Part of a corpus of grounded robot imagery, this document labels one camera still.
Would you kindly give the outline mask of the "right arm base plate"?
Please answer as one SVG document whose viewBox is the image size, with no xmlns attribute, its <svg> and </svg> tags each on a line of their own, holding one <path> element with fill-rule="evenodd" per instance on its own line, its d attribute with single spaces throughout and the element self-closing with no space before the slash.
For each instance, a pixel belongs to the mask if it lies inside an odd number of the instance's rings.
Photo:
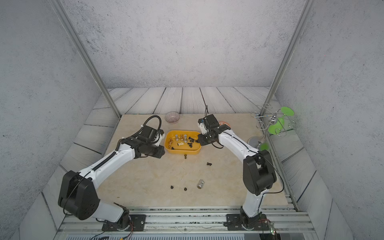
<svg viewBox="0 0 384 240">
<path fill-rule="evenodd" d="M 227 214 L 223 222 L 228 231 L 269 231 L 270 221 L 264 214 L 249 218 L 241 214 Z"/>
</svg>

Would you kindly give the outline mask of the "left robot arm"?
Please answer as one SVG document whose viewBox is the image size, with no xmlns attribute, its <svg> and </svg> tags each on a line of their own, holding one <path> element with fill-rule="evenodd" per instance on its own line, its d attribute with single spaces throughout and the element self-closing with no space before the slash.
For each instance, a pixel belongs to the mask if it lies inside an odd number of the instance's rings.
<svg viewBox="0 0 384 240">
<path fill-rule="evenodd" d="M 165 154 L 161 146 L 165 137 L 161 124 L 160 116 L 150 116 L 136 133 L 118 140 L 115 149 L 102 159 L 80 171 L 68 171 L 63 176 L 58 198 L 63 213 L 82 221 L 89 218 L 103 221 L 108 230 L 132 230 L 129 209 L 102 201 L 97 189 L 123 165 L 147 157 L 160 159 Z"/>
</svg>

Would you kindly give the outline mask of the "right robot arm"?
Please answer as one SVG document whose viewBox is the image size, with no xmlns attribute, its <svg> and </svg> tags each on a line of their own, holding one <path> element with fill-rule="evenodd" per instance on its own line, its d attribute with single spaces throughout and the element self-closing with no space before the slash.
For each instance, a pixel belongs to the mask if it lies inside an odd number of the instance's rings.
<svg viewBox="0 0 384 240">
<path fill-rule="evenodd" d="M 285 184 L 277 192 L 270 189 L 280 176 L 267 150 L 252 147 L 238 137 L 228 125 L 220 125 L 216 117 L 211 114 L 198 120 L 201 133 L 198 143 L 201 146 L 220 144 L 230 150 L 243 164 L 243 182 L 247 189 L 246 200 L 240 208 L 238 220 L 232 223 L 227 220 L 228 230 L 242 228 L 247 231 L 266 230 L 275 234 L 272 223 L 261 211 L 265 195 L 279 194 L 285 190 Z"/>
</svg>

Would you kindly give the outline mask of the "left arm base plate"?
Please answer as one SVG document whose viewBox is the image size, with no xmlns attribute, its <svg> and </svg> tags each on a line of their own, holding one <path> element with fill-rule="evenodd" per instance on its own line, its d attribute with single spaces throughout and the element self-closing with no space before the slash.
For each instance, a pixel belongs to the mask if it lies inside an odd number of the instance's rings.
<svg viewBox="0 0 384 240">
<path fill-rule="evenodd" d="M 145 228 L 146 215 L 123 215 L 116 223 L 104 221 L 103 232 L 142 232 Z"/>
</svg>

